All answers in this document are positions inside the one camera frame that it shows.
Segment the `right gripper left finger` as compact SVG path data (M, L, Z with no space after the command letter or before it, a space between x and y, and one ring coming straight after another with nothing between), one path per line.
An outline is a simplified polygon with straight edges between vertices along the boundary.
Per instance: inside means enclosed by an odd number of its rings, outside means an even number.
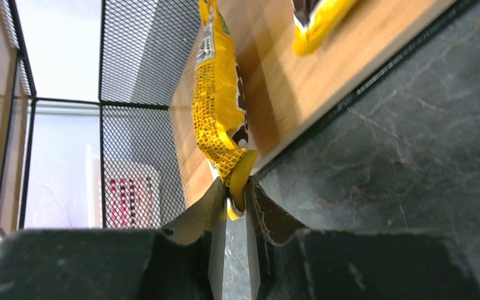
M0 299L221 299L227 190L159 229L29 229L0 243Z

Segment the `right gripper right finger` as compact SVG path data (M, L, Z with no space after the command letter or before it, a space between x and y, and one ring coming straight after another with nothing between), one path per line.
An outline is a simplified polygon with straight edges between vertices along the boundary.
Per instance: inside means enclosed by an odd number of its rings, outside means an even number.
M480 299L458 245L426 231L313 229L245 187L253 299Z

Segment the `yellow M&M candy bag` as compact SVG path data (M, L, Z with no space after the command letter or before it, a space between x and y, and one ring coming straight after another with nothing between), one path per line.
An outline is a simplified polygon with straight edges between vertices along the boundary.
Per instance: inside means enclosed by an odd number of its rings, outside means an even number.
M258 152L249 148L247 103L234 41L216 1L200 1L192 122L198 149L229 191L230 219L243 217L244 188Z

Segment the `yellow candy bag backside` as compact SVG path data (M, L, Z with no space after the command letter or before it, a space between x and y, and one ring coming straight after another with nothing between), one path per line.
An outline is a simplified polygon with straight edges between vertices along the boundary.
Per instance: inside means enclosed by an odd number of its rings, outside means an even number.
M357 0L292 1L293 52L298 56L315 53L357 2Z

